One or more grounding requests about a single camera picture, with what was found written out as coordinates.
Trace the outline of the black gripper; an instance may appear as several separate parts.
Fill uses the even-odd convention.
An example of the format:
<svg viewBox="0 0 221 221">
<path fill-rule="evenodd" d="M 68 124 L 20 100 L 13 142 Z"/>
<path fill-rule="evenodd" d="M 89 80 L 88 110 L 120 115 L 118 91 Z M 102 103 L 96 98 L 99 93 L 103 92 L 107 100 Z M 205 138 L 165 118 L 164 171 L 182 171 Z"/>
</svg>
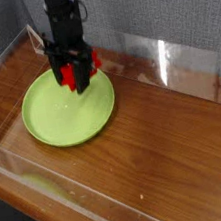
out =
<svg viewBox="0 0 221 221">
<path fill-rule="evenodd" d="M 63 76 L 63 61 L 71 60 L 77 93 L 82 94 L 90 85 L 92 48 L 84 41 L 80 0 L 43 0 L 45 13 L 51 27 L 51 38 L 43 38 L 45 54 L 59 85 Z"/>
</svg>

